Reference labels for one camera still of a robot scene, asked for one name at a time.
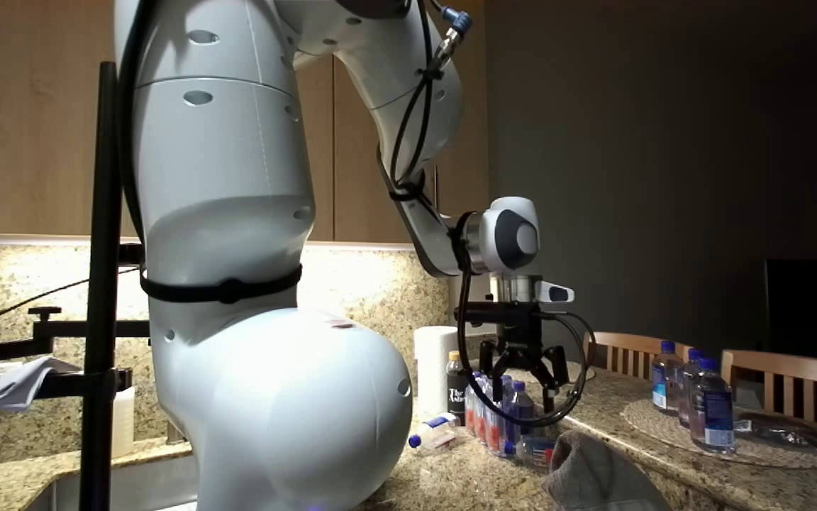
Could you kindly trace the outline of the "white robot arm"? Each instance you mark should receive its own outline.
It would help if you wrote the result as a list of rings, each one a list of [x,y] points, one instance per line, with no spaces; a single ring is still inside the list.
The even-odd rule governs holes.
[[[563,386],[540,327],[570,293],[536,274],[533,201],[445,220],[425,197],[459,120],[451,56],[468,29],[444,0],[115,0],[156,393],[193,447],[197,511],[357,511],[412,430],[402,356],[295,302],[316,227],[295,85],[310,61],[351,78],[422,266],[505,282],[502,298],[458,310],[463,327],[500,333],[472,374],[526,369]]]

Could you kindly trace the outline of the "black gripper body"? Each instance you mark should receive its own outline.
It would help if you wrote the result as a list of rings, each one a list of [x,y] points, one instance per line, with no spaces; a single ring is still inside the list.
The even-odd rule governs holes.
[[[479,323],[493,323],[496,337],[479,344],[479,369],[500,380],[507,369],[526,369],[544,390],[567,380],[564,353],[543,344],[544,312],[536,305],[479,305]]]

